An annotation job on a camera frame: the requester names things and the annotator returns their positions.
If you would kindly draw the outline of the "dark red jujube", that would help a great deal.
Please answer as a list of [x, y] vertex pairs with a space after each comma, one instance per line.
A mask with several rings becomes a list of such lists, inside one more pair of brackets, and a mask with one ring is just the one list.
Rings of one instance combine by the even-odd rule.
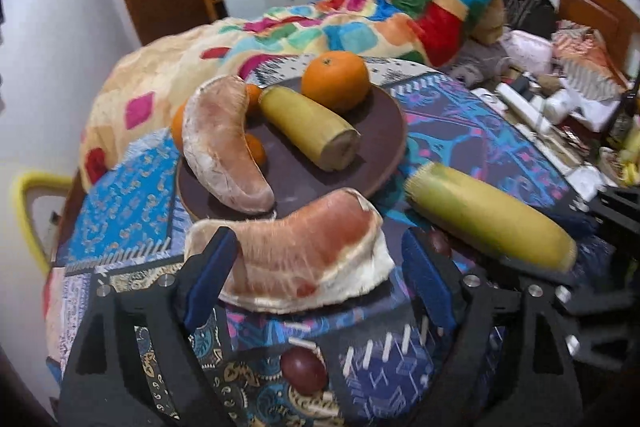
[[433, 251], [442, 257], [450, 258], [452, 249], [448, 241], [447, 235], [440, 230], [431, 230], [427, 232], [428, 243]]
[[280, 369], [283, 378], [301, 395], [314, 395], [329, 381], [326, 367], [314, 351], [299, 346], [281, 355]]

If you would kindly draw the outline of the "small tangerine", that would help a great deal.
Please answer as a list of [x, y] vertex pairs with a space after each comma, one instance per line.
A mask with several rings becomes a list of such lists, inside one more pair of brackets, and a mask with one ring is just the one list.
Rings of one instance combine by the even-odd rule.
[[248, 96], [246, 115], [250, 118], [257, 117], [260, 114], [259, 99], [262, 96], [262, 88], [259, 88], [256, 84], [247, 83], [245, 90]]
[[252, 155], [252, 158], [256, 162], [256, 165], [259, 168], [264, 168], [265, 165], [267, 165], [267, 154], [264, 146], [262, 145], [262, 142], [260, 142], [260, 140], [256, 138], [255, 135], [252, 135], [250, 133], [247, 133], [245, 135], [245, 141], [248, 149], [250, 150], [250, 155]]

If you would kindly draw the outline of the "pink pillow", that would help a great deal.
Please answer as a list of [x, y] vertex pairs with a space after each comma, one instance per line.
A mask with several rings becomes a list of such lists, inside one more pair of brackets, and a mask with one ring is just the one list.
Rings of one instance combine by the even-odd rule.
[[500, 43], [512, 63], [534, 75], [546, 75], [552, 71], [553, 46], [542, 37], [521, 30], [507, 31]]

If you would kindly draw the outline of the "white bottle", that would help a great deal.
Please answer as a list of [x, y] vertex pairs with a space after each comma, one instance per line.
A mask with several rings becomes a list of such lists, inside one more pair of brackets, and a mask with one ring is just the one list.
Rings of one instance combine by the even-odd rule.
[[556, 126], [575, 112], [579, 106], [580, 96], [575, 91], [560, 89], [544, 100], [542, 113], [551, 124]]

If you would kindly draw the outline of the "patterned blue patchwork cloth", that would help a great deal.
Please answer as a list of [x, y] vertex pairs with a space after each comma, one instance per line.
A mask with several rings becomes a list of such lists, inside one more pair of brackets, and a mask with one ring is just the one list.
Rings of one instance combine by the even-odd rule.
[[[218, 296], [189, 341], [229, 426], [413, 426], [411, 413], [434, 383], [450, 341], [431, 325], [402, 269], [405, 231], [428, 229], [402, 194], [409, 174], [440, 162], [540, 209], [566, 206], [572, 195], [532, 142], [457, 81], [407, 63], [382, 89], [407, 124], [404, 157], [373, 199], [394, 269], [367, 295], [291, 314], [252, 312]], [[220, 216], [222, 208], [195, 185], [168, 130], [130, 143], [124, 160], [86, 199], [62, 262], [62, 381], [96, 290], [141, 291], [177, 273], [186, 262], [186, 231], [202, 211]], [[463, 273], [482, 268], [491, 282], [498, 280], [500, 265], [470, 246], [449, 259]], [[134, 331], [155, 405], [176, 416], [149, 331]], [[329, 381], [322, 391], [301, 395], [283, 378], [281, 355], [294, 346], [323, 362]]]

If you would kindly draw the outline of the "colourful checked quilt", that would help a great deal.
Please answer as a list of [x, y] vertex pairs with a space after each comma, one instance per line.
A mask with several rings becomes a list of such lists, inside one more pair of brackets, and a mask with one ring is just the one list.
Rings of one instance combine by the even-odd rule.
[[466, 39], [496, 42], [503, 26], [503, 0], [314, 0], [159, 38], [124, 56], [94, 99], [80, 139], [82, 186], [90, 190], [131, 142], [168, 127], [194, 90], [217, 75], [246, 77], [271, 57], [329, 51], [439, 68]]

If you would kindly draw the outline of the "black striped bag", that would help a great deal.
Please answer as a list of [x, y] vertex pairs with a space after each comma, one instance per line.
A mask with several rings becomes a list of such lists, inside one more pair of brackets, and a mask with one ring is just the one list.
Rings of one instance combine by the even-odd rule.
[[512, 30], [550, 40], [558, 17], [549, 0], [506, 0], [506, 24]]

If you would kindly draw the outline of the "dark purple plate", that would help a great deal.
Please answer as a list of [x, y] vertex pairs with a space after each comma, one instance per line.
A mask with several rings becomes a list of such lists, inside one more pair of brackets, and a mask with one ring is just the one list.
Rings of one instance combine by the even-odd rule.
[[276, 196], [272, 214], [284, 217], [341, 187], [370, 198], [393, 176], [405, 154], [407, 124], [402, 109], [385, 90], [372, 87], [367, 98], [345, 115], [361, 135], [355, 159], [342, 171], [324, 172], [265, 121], [250, 133], [267, 153], [266, 180]]

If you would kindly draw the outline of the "large orange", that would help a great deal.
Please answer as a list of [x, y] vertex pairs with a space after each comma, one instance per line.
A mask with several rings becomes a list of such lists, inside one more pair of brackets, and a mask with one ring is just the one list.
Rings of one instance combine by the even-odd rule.
[[186, 108], [186, 104], [182, 104], [176, 110], [174, 117], [172, 117], [170, 132], [172, 139], [174, 140], [177, 150], [183, 152], [183, 139], [182, 139], [182, 127], [183, 127], [183, 112]]
[[352, 52], [331, 51], [314, 58], [300, 80], [306, 98], [341, 114], [368, 96], [372, 84], [366, 62]]

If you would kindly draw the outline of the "white power strip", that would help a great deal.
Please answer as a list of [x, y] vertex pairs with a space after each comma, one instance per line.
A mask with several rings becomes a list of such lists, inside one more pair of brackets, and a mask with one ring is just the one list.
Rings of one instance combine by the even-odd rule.
[[532, 104], [527, 102], [518, 92], [507, 84], [500, 82], [496, 87], [496, 93], [503, 103], [506, 103], [512, 112], [521, 118], [529, 128], [540, 133], [548, 134], [551, 124], [543, 113], [540, 113]]

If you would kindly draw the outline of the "pomelo segment pink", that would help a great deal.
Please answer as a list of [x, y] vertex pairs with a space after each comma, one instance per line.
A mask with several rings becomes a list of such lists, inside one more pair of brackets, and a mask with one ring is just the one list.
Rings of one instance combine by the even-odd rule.
[[249, 101], [238, 76], [205, 81], [184, 106], [182, 150], [195, 178], [218, 202], [260, 215], [270, 211], [276, 199], [245, 139]]

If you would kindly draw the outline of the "yellow foam tube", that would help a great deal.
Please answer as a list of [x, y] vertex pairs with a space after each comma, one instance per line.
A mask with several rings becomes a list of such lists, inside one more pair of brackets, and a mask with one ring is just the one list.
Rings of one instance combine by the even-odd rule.
[[26, 170], [19, 173], [11, 184], [11, 204], [25, 245], [37, 268], [47, 275], [50, 270], [48, 255], [44, 252], [30, 212], [29, 194], [36, 190], [70, 191], [73, 178], [40, 170]]

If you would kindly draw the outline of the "small tangerine front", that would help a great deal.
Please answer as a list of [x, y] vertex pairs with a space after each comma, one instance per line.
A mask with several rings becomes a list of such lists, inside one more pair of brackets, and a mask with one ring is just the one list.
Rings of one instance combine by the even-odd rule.
[[247, 133], [245, 135], [245, 141], [248, 149], [250, 150], [250, 155], [252, 155], [252, 158], [256, 162], [256, 165], [259, 168], [264, 168], [265, 165], [267, 165], [267, 154], [264, 146], [262, 145], [262, 142], [260, 142], [260, 140], [256, 138], [255, 135], [252, 135], [250, 133]]

